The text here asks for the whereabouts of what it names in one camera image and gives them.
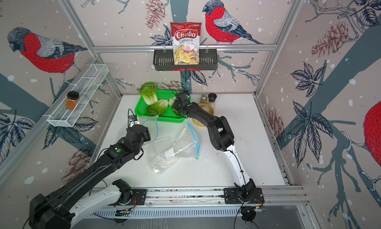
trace wall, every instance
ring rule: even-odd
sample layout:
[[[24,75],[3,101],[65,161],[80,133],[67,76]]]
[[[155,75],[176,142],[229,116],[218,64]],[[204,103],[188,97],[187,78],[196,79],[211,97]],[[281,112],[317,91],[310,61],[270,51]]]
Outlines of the wall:
[[[0,96],[0,112],[2,113],[0,121],[2,126],[6,125],[0,130],[1,166],[1,163],[9,154],[12,154],[15,146],[25,134],[68,86],[68,83],[59,84],[64,80],[61,72],[67,69],[64,72],[65,80],[71,81],[77,75],[78,68],[82,69],[91,56],[82,48],[76,47],[70,50],[70,45],[62,43],[64,41],[84,46],[57,0],[2,0],[0,6],[2,8],[0,17],[2,26],[0,29],[2,37],[0,39],[0,62],[2,64],[0,90],[3,93]],[[32,46],[40,45],[40,42],[24,40],[21,33],[12,34],[9,39],[8,34],[18,27],[62,41],[46,42],[41,48],[45,52],[40,54],[44,58],[29,57],[29,54],[36,56],[32,51]],[[17,38],[23,40],[19,44],[22,42],[22,45],[30,47],[24,52],[24,55],[16,47],[13,52],[10,46],[9,41],[14,42]],[[56,47],[61,58],[51,58]],[[75,54],[72,50],[82,50],[76,56],[75,61]],[[13,122],[11,124],[14,119],[21,123],[17,122],[15,125]]]
[[[321,227],[379,228],[380,3],[326,1],[304,1],[260,100]]]
[[[200,41],[203,44],[214,44],[215,38],[218,38],[218,35],[210,35],[205,28],[205,12],[202,10],[210,0],[70,1],[96,46],[171,45],[170,22],[201,22]],[[221,1],[229,14],[241,23],[253,39],[271,44],[280,32],[292,0]],[[115,66],[111,67],[115,78],[135,85],[133,87],[121,82],[122,93],[136,92],[136,88],[147,81],[154,81],[159,85],[162,82],[170,84],[172,81],[192,92],[253,92],[269,52],[219,52],[218,72],[193,71],[182,74],[157,73],[151,68],[153,53],[102,56],[108,65]]]

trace lettuce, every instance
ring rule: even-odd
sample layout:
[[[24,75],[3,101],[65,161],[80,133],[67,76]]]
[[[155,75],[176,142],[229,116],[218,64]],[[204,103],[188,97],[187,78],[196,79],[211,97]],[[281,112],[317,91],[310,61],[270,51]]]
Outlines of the lettuce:
[[[137,89],[144,99],[145,103],[152,105],[157,102],[157,86],[152,82],[145,83],[141,86],[140,89]]]
[[[146,109],[147,114],[150,116],[163,115],[168,107],[168,100],[160,99],[156,103],[149,105]]]

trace green plastic basket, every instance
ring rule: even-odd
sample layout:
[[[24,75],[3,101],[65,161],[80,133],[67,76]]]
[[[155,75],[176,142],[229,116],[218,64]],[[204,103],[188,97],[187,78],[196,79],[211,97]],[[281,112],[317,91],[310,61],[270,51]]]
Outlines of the green plastic basket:
[[[172,90],[157,90],[157,99],[170,99],[174,97],[174,94],[172,93]],[[145,103],[144,99],[140,97],[138,104],[136,105],[135,108],[135,114],[138,115],[139,117],[144,117],[144,116],[150,116],[147,114],[145,109],[147,108],[148,104]],[[158,117],[158,121],[161,122],[176,122],[176,123],[181,123],[184,122],[183,117],[178,117],[171,109],[170,106],[165,110],[165,113],[162,117]]]

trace jar lid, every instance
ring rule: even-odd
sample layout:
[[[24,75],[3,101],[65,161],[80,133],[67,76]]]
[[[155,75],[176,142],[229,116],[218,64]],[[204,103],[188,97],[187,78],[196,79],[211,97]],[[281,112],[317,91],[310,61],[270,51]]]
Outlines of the jar lid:
[[[213,103],[214,101],[216,101],[217,95],[215,93],[209,93],[208,98],[209,102]]]
[[[75,91],[70,91],[68,94],[67,94],[67,98],[71,99],[71,100],[77,100],[79,99],[79,93],[78,92],[75,92]]]

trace clear plastic bag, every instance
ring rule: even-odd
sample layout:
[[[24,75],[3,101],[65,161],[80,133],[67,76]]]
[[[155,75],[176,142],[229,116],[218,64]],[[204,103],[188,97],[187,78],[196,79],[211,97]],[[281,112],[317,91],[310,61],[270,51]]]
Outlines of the clear plastic bag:
[[[143,145],[148,164],[155,173],[161,174],[180,158],[196,159],[200,139],[195,139],[189,125],[185,124],[177,135],[156,139]]]

